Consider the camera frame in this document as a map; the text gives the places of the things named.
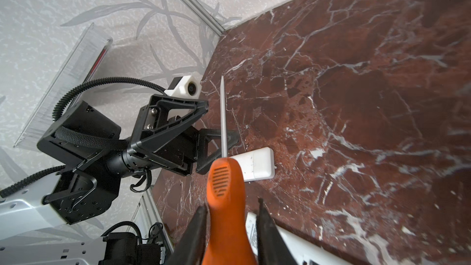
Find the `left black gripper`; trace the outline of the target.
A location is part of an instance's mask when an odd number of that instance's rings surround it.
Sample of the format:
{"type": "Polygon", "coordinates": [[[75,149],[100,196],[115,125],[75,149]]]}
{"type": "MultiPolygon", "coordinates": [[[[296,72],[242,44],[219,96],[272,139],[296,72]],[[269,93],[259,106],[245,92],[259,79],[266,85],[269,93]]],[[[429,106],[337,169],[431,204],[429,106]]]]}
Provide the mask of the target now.
{"type": "Polygon", "coordinates": [[[196,130],[209,102],[153,95],[141,108],[125,150],[125,166],[134,172],[163,168],[178,175],[207,174],[222,157],[221,130],[196,130]]]}

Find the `long white remote control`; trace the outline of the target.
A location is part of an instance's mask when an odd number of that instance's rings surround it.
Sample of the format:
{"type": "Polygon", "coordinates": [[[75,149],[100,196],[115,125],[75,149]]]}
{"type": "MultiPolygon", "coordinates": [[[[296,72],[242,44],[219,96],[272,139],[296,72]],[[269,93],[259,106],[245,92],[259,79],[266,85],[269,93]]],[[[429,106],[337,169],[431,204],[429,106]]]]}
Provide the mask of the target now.
{"type": "MultiPolygon", "coordinates": [[[[254,254],[258,255],[256,234],[256,215],[247,213],[245,222],[247,236],[254,254]]],[[[349,265],[350,263],[335,256],[295,234],[277,226],[277,229],[298,265],[349,265]]]]}

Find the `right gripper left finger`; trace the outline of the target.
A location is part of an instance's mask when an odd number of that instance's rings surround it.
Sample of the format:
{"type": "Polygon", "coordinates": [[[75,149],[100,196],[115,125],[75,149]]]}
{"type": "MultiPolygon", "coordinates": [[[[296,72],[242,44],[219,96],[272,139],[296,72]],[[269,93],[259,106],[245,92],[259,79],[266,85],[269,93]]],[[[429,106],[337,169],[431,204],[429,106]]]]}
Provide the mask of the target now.
{"type": "Polygon", "coordinates": [[[201,265],[206,249],[206,206],[199,206],[165,265],[201,265]]]}

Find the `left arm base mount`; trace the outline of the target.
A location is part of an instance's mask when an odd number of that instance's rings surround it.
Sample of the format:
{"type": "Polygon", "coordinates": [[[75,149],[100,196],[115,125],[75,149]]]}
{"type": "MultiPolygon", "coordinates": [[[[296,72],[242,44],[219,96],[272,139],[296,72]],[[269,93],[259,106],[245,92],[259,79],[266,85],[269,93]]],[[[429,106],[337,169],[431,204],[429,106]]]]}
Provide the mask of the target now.
{"type": "Polygon", "coordinates": [[[146,236],[130,221],[113,225],[101,236],[106,247],[99,265],[165,265],[172,255],[160,222],[152,224],[146,236]]]}

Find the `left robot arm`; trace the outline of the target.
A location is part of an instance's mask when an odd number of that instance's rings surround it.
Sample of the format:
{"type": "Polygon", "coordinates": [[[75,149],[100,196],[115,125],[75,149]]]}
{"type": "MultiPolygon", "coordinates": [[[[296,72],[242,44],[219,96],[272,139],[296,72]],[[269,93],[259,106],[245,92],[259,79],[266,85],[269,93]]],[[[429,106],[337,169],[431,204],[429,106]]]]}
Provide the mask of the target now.
{"type": "Polygon", "coordinates": [[[132,135],[86,102],[71,107],[38,142],[38,149],[61,162],[1,191],[1,238],[73,225],[106,212],[118,197],[121,180],[135,177],[133,193],[147,191],[155,169],[188,176],[207,174],[227,155],[239,135],[197,130],[204,100],[153,95],[137,116],[132,135]]]}

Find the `orange handled screwdriver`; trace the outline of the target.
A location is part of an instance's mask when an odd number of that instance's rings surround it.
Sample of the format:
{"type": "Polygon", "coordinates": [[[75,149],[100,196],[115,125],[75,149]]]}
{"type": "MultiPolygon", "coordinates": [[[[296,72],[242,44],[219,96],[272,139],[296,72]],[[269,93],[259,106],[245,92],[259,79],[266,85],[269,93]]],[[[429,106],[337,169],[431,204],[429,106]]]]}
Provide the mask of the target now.
{"type": "Polygon", "coordinates": [[[207,181],[210,236],[202,264],[255,265],[257,261],[245,229],[244,178],[239,163],[228,155],[223,77],[220,82],[220,120],[222,157],[212,163],[207,181]]]}

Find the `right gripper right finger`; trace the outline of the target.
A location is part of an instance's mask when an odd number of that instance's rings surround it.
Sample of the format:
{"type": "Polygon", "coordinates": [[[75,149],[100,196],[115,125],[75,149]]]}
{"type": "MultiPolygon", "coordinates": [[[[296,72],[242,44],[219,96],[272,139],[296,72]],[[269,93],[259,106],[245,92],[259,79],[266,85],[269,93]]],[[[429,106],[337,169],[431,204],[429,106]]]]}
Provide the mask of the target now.
{"type": "Polygon", "coordinates": [[[262,198],[258,199],[256,233],[259,265],[297,265],[262,198]]]}

